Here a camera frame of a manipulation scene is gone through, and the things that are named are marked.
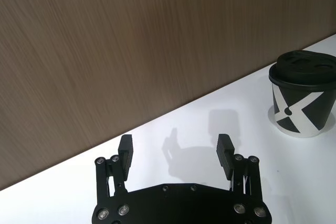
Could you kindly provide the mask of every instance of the black cup lid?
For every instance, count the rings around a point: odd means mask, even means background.
[[[336,89],[336,57],[304,50],[287,52],[269,69],[269,79],[289,89]]]

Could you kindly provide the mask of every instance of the paper cup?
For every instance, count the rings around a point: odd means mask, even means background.
[[[296,137],[318,135],[336,100],[336,58],[310,51],[288,52],[270,68],[269,79],[278,128]]]

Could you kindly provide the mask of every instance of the wood grain panel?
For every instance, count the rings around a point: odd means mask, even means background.
[[[0,188],[336,32],[336,0],[0,0]]]

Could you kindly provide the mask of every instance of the white table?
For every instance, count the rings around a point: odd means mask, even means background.
[[[336,35],[307,49],[336,55]],[[236,153],[260,158],[263,197],[273,223],[336,223],[336,106],[319,136],[284,135],[272,121],[268,69],[128,132],[134,146],[128,191],[164,183],[229,189],[215,151],[218,134],[227,133]],[[94,160],[116,154],[119,140],[118,136],[0,191],[0,223],[91,223],[96,205]]]

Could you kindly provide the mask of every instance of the metal fastener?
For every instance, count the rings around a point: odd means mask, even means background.
[[[116,162],[116,161],[118,161],[118,160],[119,160],[119,156],[113,156],[113,157],[112,157],[112,161],[113,161],[113,162]]]
[[[100,210],[98,213],[98,219],[104,220],[109,215],[109,212],[106,209]]]
[[[104,158],[100,157],[99,159],[97,159],[97,164],[102,164],[104,163]]]
[[[258,217],[266,217],[266,211],[264,210],[263,207],[256,207],[254,209],[254,213],[256,214],[256,216]]]
[[[250,157],[250,160],[254,163],[258,162],[258,158],[257,157]]]
[[[242,159],[243,159],[243,156],[241,156],[240,154],[236,154],[236,155],[235,155],[235,159],[236,159],[236,160],[242,160]]]
[[[122,205],[118,208],[118,214],[123,216],[130,211],[130,208],[127,205]]]
[[[190,187],[191,191],[196,191],[197,190],[197,186],[196,185],[193,185]]]
[[[242,204],[234,204],[233,209],[238,214],[244,214],[245,213],[245,207]]]

